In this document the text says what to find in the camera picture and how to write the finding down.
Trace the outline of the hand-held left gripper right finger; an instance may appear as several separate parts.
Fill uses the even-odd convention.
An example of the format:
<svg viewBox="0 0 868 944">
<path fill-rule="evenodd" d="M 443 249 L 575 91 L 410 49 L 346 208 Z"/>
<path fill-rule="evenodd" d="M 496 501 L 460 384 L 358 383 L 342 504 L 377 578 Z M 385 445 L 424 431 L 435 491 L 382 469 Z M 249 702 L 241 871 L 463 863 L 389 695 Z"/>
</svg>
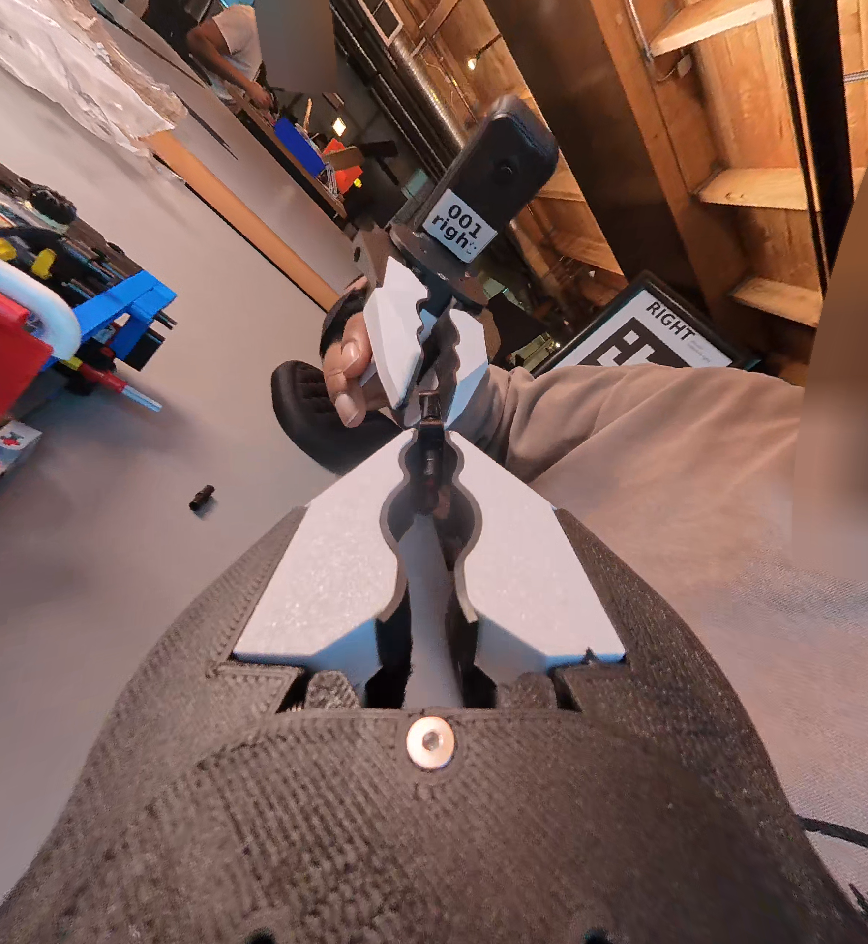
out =
<svg viewBox="0 0 868 944">
<path fill-rule="evenodd" d="M 474 666 L 518 677 L 588 657 L 622 661 L 625 646 L 556 508 L 460 434 L 447 439 L 458 457 L 453 482 L 474 513 L 456 590 L 475 622 Z"/>
</svg>

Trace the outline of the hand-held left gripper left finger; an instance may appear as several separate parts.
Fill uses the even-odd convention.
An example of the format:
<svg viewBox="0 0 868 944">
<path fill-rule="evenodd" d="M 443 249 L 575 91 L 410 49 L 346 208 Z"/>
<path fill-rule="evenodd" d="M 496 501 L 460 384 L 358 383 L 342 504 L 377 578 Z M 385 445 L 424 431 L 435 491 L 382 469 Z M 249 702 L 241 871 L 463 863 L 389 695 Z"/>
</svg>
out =
<svg viewBox="0 0 868 944">
<path fill-rule="evenodd" d="M 397 604 L 398 558 L 382 523 L 404 484 L 401 432 L 305 507 L 232 655 L 310 672 L 375 673 L 376 622 Z"/>
</svg>

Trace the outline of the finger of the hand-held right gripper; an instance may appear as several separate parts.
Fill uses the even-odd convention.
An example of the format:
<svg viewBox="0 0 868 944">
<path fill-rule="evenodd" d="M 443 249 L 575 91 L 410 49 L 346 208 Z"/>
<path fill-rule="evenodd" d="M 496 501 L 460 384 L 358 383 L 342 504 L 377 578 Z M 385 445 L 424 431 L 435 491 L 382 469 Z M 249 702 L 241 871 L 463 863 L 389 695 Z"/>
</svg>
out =
<svg viewBox="0 0 868 944">
<path fill-rule="evenodd" d="M 435 360 L 441 419 L 455 427 L 487 375 L 484 327 L 471 314 L 451 309 L 435 326 L 439 355 Z"/>
<path fill-rule="evenodd" d="M 366 300 L 364 317 L 377 376 L 389 406 L 404 407 L 422 362 L 419 307 L 428 289 L 406 265 L 388 257 L 383 280 Z"/>
</svg>

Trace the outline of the black lego subassembly red pin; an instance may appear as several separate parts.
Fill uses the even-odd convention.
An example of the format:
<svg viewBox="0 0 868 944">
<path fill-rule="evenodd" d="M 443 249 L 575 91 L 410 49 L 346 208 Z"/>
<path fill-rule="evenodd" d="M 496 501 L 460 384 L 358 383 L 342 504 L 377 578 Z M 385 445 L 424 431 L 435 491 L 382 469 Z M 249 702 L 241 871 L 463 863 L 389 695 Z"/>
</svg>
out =
<svg viewBox="0 0 868 944">
<path fill-rule="evenodd" d="M 412 477 L 415 510 L 444 522 L 451 512 L 451 486 L 444 473 L 446 431 L 440 395 L 421 393 L 419 407 L 417 467 Z"/>
</svg>

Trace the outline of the person's right forearm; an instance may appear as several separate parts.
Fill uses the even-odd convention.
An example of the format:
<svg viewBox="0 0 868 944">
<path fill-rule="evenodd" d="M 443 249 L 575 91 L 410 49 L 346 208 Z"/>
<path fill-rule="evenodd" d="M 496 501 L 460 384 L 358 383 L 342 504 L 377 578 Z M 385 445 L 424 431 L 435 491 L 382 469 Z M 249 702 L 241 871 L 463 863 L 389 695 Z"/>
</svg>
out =
<svg viewBox="0 0 868 944">
<path fill-rule="evenodd" d="M 768 445 L 797 431 L 804 390 L 733 368 L 576 365 L 540 377 L 490 367 L 453 431 L 534 482 L 589 447 L 676 459 L 684 445 Z"/>
</svg>

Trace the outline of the partly built lego car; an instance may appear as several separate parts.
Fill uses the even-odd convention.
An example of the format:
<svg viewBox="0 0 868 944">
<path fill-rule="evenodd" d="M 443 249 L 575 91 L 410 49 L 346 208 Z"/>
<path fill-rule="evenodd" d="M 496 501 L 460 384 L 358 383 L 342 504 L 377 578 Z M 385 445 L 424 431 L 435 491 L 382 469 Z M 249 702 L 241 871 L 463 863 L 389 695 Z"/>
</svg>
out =
<svg viewBox="0 0 868 944">
<path fill-rule="evenodd" d="M 118 372 L 142 371 L 173 329 L 177 295 L 86 225 L 75 205 L 0 163 L 0 480 L 37 446 L 30 396 L 97 390 L 158 412 Z"/>
</svg>

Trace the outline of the person's right hand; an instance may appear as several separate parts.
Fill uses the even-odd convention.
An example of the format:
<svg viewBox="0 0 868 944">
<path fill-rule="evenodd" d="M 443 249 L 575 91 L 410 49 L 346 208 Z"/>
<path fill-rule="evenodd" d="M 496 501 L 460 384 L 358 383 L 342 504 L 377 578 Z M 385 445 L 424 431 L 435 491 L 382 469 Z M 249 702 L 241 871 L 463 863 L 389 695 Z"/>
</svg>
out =
<svg viewBox="0 0 868 944">
<path fill-rule="evenodd" d="M 373 411 L 389 407 L 380 378 L 363 377 L 372 364 L 372 349 L 364 313 L 348 319 L 340 340 L 327 348 L 322 360 L 327 395 L 341 423 L 348 429 L 360 426 Z"/>
</svg>

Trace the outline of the black wrist rest pad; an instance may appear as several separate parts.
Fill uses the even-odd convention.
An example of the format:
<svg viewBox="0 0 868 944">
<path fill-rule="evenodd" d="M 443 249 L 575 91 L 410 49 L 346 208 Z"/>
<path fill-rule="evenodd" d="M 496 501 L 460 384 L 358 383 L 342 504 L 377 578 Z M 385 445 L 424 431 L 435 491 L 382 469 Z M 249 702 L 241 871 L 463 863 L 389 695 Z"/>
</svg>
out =
<svg viewBox="0 0 868 944">
<path fill-rule="evenodd" d="M 326 391 L 322 371 L 289 360 L 271 375 L 275 417 L 288 438 L 322 468 L 343 476 L 402 433 L 385 414 L 367 413 L 352 428 L 344 426 Z"/>
</svg>

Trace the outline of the person's torso beige hoodie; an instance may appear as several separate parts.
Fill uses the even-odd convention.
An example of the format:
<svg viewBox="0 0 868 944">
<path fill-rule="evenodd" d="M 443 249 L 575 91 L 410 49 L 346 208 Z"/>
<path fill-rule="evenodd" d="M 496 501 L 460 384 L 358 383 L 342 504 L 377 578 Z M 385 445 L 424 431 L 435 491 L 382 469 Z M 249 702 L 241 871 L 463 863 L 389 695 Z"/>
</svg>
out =
<svg viewBox="0 0 868 944">
<path fill-rule="evenodd" d="M 792 562 L 794 435 L 705 453 L 586 447 L 535 488 L 585 519 L 696 632 L 868 922 L 868 584 Z"/>
</svg>

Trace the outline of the framed white sign black code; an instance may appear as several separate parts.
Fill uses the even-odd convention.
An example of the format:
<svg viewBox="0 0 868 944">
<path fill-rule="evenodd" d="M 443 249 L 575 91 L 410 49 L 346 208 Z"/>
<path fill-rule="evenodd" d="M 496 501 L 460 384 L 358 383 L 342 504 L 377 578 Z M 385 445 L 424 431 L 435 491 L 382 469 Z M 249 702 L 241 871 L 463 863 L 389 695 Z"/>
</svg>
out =
<svg viewBox="0 0 868 944">
<path fill-rule="evenodd" d="M 591 324 L 540 365 L 534 377 L 577 365 L 757 370 L 761 358 L 726 341 L 699 310 L 644 271 Z"/>
</svg>

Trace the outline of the blue storage bin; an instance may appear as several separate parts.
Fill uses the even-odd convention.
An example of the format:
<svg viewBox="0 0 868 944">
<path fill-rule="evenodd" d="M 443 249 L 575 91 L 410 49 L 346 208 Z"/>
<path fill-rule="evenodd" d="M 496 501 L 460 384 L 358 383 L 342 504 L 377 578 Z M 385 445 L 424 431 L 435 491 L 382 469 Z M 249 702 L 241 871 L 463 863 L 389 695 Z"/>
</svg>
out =
<svg viewBox="0 0 868 944">
<path fill-rule="evenodd" d="M 273 125 L 273 133 L 277 141 L 312 177 L 318 178 L 324 173 L 325 161 L 321 149 L 298 124 L 285 115 L 281 116 Z"/>
</svg>

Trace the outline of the clear plastic bags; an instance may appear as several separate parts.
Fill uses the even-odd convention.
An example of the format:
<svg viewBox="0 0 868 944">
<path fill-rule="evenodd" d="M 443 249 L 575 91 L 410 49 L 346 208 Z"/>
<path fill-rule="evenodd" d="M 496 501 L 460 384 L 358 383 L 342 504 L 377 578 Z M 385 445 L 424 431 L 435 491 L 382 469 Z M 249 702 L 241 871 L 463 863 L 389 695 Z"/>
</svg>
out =
<svg viewBox="0 0 868 944">
<path fill-rule="evenodd" d="M 168 86 L 128 59 L 90 2 L 0 1 L 0 65 L 101 140 L 135 155 L 180 124 Z"/>
</svg>

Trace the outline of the silver ventilation duct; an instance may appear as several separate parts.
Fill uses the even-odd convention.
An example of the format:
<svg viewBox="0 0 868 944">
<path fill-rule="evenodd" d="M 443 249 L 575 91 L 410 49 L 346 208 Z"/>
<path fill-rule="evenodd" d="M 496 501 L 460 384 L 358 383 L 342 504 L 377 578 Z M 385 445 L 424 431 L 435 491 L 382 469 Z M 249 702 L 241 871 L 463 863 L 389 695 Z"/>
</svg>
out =
<svg viewBox="0 0 868 944">
<path fill-rule="evenodd" d="M 427 63 L 410 2 L 331 1 L 337 49 L 407 141 L 430 177 L 439 177 L 463 147 L 467 131 L 454 105 L 466 105 L 443 69 Z"/>
</svg>

